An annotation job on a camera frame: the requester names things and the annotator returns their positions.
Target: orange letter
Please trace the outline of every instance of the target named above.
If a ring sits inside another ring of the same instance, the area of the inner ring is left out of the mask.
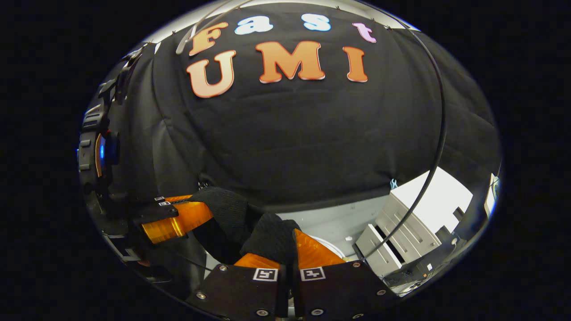
[[[262,52],[264,61],[264,74],[260,76],[262,83],[278,82],[282,74],[277,71],[276,65],[280,66],[288,79],[293,79],[297,68],[301,64],[299,78],[304,80],[319,80],[325,78],[325,73],[319,66],[318,49],[319,42],[302,41],[297,44],[293,54],[275,41],[262,42],[256,46],[256,50]]]
[[[215,42],[210,42],[208,40],[210,38],[218,39],[218,37],[222,34],[222,32],[220,32],[220,28],[226,28],[227,26],[227,22],[221,22],[197,33],[192,39],[192,50],[188,53],[188,55],[194,56],[195,54],[212,47]]]
[[[236,55],[235,50],[225,51],[214,56],[214,60],[220,62],[220,81],[211,85],[206,80],[206,66],[208,59],[197,61],[186,68],[190,74],[190,84],[194,94],[201,98],[210,98],[224,94],[234,83],[234,68],[232,67],[232,57]]]
[[[367,75],[363,71],[363,56],[365,53],[361,49],[353,47],[343,47],[343,51],[347,53],[349,57],[349,73],[347,78],[350,81],[356,82],[366,82]]]

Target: blue light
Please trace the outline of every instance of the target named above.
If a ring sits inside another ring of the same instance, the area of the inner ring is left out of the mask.
[[[101,161],[103,162],[104,158],[105,158],[105,145],[101,144],[101,146],[99,146],[99,157],[101,158]]]

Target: white wall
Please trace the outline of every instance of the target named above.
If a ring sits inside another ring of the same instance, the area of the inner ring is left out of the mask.
[[[173,31],[179,31],[184,29],[194,23],[197,23],[204,15],[212,11],[217,6],[221,5],[223,2],[227,2],[227,0],[218,0],[215,2],[211,2],[207,5],[204,5],[196,10],[193,10],[189,13],[181,15],[179,18],[174,19],[171,23],[166,25],[165,27],[157,30],[156,32],[149,35],[145,38],[144,42],[153,41],[155,43],[162,41],[163,39],[167,38],[172,34]],[[228,11],[229,9],[239,5],[240,3],[244,2],[244,0],[231,0],[226,3],[224,6],[219,8],[218,10],[214,11],[210,17],[214,15],[219,15]],[[402,29],[402,25],[398,23],[396,20],[392,19],[391,17],[373,9],[365,4],[360,2],[356,2],[353,0],[253,0],[242,7],[250,7],[250,6],[257,6],[263,5],[266,3],[307,3],[310,5],[321,5],[326,7],[339,7],[343,11],[347,11],[350,13],[354,13],[356,15],[360,15],[366,18],[373,18],[375,22],[381,23],[383,25],[389,26],[394,29]],[[401,19],[401,21],[408,25],[412,30],[419,31],[417,28],[412,26],[410,23]]]

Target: white cabinet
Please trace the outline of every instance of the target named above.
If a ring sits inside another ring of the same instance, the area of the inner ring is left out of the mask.
[[[391,190],[388,199],[375,220],[375,223],[385,235],[391,233],[407,213],[427,177],[428,172]],[[390,238],[391,244],[403,258],[404,263],[412,262],[441,245],[436,233],[442,227],[445,227],[449,232],[456,228],[459,221],[454,216],[454,211],[460,208],[463,212],[466,212],[472,196],[472,193],[464,185],[438,167],[414,212]],[[370,227],[366,228],[361,238],[359,238],[360,242],[357,242],[357,246],[365,255],[371,249],[364,251],[361,248],[361,244],[366,247],[371,244],[370,240],[373,236],[370,229]],[[396,257],[396,253],[393,253],[386,243],[381,248],[383,250],[379,253],[380,257]],[[382,261],[379,258],[373,258],[373,255],[367,258],[367,261],[369,261],[372,269],[378,275],[392,272],[401,266],[398,260],[398,264],[396,264],[394,262],[386,262],[387,260]]]

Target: pink letter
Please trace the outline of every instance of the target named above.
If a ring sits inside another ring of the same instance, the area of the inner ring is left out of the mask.
[[[357,27],[357,29],[359,29],[359,33],[361,34],[361,37],[363,37],[363,39],[365,39],[366,41],[370,42],[370,43],[375,43],[377,42],[377,39],[374,39],[373,37],[371,37],[369,35],[370,32],[372,32],[371,29],[365,27],[364,24],[362,23],[354,23],[353,24],[355,27]]]

